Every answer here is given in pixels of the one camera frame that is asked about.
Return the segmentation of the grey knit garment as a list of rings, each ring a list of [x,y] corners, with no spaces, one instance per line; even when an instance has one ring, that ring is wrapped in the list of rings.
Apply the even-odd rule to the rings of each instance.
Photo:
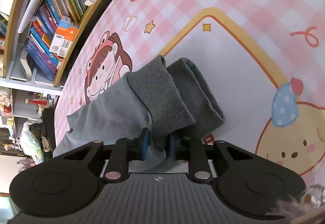
[[[136,72],[128,72],[94,101],[67,117],[69,130],[54,155],[93,140],[114,144],[150,132],[148,156],[132,161],[131,172],[166,171],[165,140],[170,134],[201,139],[221,126],[225,117],[197,66],[181,58],[167,66],[158,56]]]

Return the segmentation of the orange and white box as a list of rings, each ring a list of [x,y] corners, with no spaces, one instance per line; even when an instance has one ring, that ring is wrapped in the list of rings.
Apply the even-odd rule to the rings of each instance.
[[[57,34],[63,36],[63,40],[61,41],[61,44],[57,52],[57,55],[59,57],[66,57],[66,54],[69,48],[71,47],[72,42],[74,41],[78,30],[79,30],[79,24],[74,22],[71,22],[68,28],[58,27]]]

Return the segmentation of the blue and white box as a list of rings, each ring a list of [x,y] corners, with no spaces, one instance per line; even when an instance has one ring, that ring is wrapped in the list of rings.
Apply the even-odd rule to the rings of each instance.
[[[60,22],[58,23],[58,27],[56,29],[54,37],[52,39],[52,42],[50,45],[50,52],[58,53],[58,51],[62,45],[64,36],[68,31],[70,23],[71,23],[70,17],[62,16]]]

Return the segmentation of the pink checkered cartoon table mat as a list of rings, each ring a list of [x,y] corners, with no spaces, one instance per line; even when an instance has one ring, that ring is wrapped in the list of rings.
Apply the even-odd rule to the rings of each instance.
[[[67,117],[158,56],[192,61],[224,140],[324,185],[324,0],[112,0],[81,49],[54,114]]]

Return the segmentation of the wooden bookshelf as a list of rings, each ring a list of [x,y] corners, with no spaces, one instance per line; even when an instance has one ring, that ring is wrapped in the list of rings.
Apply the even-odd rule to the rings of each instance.
[[[68,60],[111,0],[1,0],[1,85],[59,90]]]

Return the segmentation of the white grey shelf frame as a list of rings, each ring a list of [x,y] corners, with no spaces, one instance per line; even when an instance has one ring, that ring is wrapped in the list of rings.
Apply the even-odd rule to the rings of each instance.
[[[43,95],[62,95],[63,85],[54,85],[57,70],[62,58],[50,51],[53,34],[44,31],[47,18],[51,12],[42,8],[46,0],[31,0],[22,21],[13,25],[13,14],[10,16],[6,33],[14,38],[22,38],[16,47],[16,59],[11,60],[9,67],[4,67],[6,77],[1,78],[1,85],[16,90],[41,93]]]

